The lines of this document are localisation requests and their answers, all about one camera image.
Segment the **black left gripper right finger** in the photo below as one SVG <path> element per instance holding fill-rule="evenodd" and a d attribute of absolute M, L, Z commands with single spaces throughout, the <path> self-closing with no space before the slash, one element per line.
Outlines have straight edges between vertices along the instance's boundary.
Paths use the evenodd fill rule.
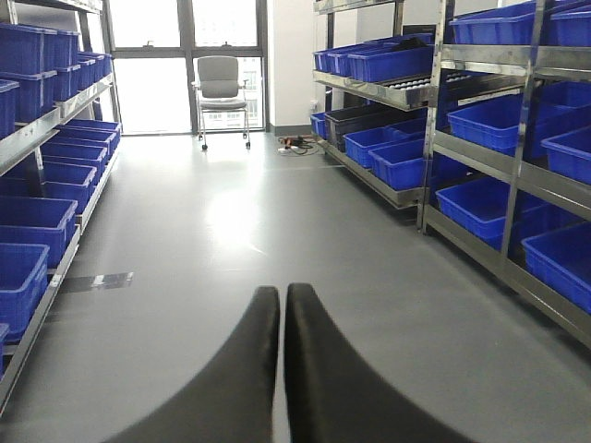
<path fill-rule="evenodd" d="M 309 283 L 287 288 L 283 370 L 294 442 L 466 442 L 389 384 Z"/>

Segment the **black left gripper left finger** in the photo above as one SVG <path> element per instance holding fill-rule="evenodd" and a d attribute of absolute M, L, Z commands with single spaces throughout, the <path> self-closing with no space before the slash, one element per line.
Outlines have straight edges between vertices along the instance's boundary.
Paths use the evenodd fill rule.
<path fill-rule="evenodd" d="M 212 359 L 111 442 L 271 442 L 280 301 L 260 286 Z"/>

